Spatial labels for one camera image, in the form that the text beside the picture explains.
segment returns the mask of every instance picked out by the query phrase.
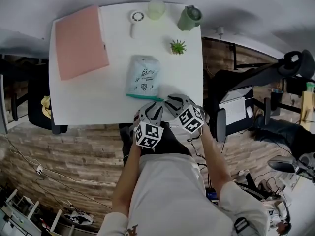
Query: desk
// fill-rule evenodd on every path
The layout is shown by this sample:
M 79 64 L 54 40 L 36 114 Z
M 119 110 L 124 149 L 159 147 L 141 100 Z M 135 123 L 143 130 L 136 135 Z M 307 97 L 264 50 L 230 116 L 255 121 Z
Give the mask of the desk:
M 165 14 L 152 21 L 145 17 L 136 39 L 130 37 L 129 15 L 147 10 L 147 3 L 127 3 L 100 8 L 103 41 L 110 65 L 71 80 L 61 81 L 56 57 L 55 22 L 49 52 L 49 87 L 56 125 L 133 122 L 133 116 L 149 101 L 126 96 L 126 74 L 133 55 L 151 55 L 161 63 L 159 97 L 184 93 L 202 105 L 203 73 L 200 27 L 181 31 L 177 21 L 184 5 L 166 4 Z M 185 41 L 187 52 L 170 53 L 171 40 Z M 174 117 L 164 108 L 163 120 Z

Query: wall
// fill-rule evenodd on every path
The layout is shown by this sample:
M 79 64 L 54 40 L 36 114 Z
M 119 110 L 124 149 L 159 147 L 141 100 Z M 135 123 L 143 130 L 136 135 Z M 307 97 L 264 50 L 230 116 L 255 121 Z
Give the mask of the wall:
M 90 4 L 135 1 L 149 0 L 0 0 L 0 28 L 8 30 L 0 29 L 0 47 L 21 45 L 27 51 L 48 54 L 52 20 Z M 266 50 L 274 56 L 303 48 L 315 53 L 315 0 L 164 1 L 198 6 L 204 14 L 203 36 L 216 36 L 213 29 L 223 25 L 224 40 Z

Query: green thermos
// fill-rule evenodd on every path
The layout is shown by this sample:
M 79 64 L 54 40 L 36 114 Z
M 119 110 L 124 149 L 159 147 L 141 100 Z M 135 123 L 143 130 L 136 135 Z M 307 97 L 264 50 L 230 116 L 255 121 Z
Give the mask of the green thermos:
M 182 12 L 181 18 L 178 21 L 178 28 L 181 30 L 191 30 L 200 25 L 202 13 L 193 5 L 186 6 Z

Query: small plant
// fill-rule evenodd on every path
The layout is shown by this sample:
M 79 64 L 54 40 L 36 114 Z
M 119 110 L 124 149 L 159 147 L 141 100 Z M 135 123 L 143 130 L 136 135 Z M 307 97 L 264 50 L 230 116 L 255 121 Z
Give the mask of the small plant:
M 184 52 L 186 52 L 186 45 L 184 45 L 185 41 L 181 42 L 181 40 L 178 42 L 178 40 L 176 40 L 176 42 L 173 40 L 173 42 L 171 43 L 171 50 L 173 54 L 184 54 Z

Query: mouse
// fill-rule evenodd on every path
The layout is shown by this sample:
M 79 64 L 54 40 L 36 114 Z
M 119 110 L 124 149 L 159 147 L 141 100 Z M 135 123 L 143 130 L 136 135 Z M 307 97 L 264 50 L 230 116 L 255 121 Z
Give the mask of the mouse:
M 248 107 L 246 108 L 246 112 L 247 112 L 249 118 L 253 116 L 252 108 L 251 108 L 251 107 L 248 106 Z

